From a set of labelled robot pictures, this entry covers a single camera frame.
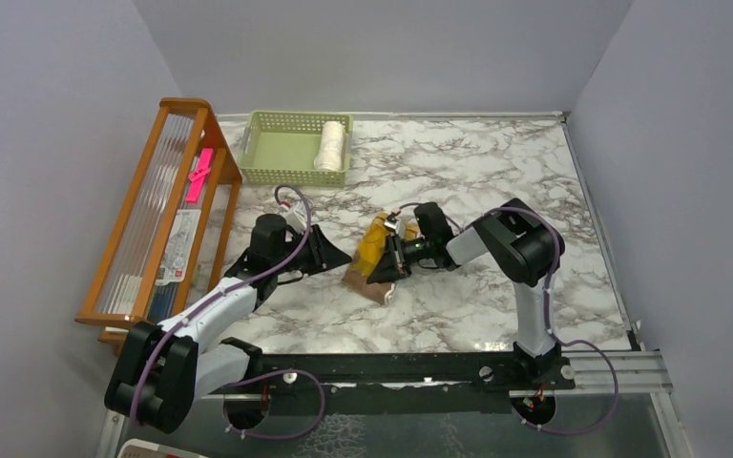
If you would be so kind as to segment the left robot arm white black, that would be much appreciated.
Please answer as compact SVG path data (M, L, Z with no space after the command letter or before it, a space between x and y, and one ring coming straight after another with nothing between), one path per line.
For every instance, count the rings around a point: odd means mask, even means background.
M224 385L242 392L254 389L262 367L251 353L239 344L213 346L213 341L263 305L281 274L313 276L351 260L317 224L298 230L281 215L259 216L248 248L211 291L169 319L139 322L128 331L105 407L171 433L196 399Z

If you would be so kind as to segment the green plastic basket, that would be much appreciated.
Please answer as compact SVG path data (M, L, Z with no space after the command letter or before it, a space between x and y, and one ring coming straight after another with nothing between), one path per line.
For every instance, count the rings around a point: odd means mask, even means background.
M343 128L342 164L334 171L314 164L328 122ZM241 138L239 166L252 185L342 188L350 165L352 130L351 114L254 111Z

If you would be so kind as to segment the white towel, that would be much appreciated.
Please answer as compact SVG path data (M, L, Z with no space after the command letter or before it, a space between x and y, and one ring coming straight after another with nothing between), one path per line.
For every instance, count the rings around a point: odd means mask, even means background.
M327 121L322 128L320 146L314 157L314 168L341 172L344 167L346 126L339 121Z

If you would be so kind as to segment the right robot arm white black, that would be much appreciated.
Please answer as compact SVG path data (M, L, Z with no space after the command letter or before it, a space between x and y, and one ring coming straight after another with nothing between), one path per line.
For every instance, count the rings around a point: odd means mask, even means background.
M437 269L453 271L490 254L513 283L517 335L513 343L513 377L535 388L546 381L561 357L553 336L550 289L565 252L556 229L519 198L488 211L456 234L435 202L416 204L413 210L420 236L386 237L382 257L366 281L395 282L411 274L420 260L432 260Z

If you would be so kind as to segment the yellow towel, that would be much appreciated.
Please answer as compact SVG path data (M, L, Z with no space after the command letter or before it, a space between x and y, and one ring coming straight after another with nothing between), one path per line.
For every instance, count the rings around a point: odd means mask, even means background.
M399 210L395 210L389 213L380 212L375 216L360 238L352 255L352 261L342 277L342 283L349 290L379 305L387 305L395 290L393 281L367 282L367 278L376 270L384 254L387 246L386 237L395 234L393 230L386 228L386 219L394 216L399 220L401 225L399 235L403 240L411 240L420 235L418 224L411 222L409 217L401 217L399 213Z

